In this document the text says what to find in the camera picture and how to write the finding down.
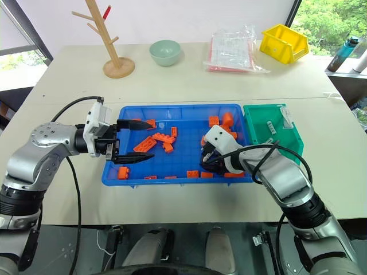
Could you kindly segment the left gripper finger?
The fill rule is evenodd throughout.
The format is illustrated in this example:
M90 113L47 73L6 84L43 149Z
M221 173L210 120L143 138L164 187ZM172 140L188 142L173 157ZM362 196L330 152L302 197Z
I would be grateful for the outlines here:
M121 129L129 129L131 131L141 131L151 129L153 126L150 123L140 120L126 120L118 119L116 121L116 130L119 132Z
M125 155L116 155L112 158L114 164L134 164L149 160L154 154L145 152L129 152Z

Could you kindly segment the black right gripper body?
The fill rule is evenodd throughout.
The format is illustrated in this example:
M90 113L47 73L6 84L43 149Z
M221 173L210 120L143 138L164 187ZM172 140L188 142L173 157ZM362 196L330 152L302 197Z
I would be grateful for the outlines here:
M218 158L219 156L220 154L216 151L213 145L205 144L201 148L200 166L204 170L215 174L225 174L227 169L222 159L212 162L212 160Z

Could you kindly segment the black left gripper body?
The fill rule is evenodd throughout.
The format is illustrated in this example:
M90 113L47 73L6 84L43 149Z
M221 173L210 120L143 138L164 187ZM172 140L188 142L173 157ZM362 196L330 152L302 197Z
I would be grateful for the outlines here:
M97 154L106 156L106 161L117 164L120 140L117 137L118 126L113 124L101 136L95 139L95 150Z

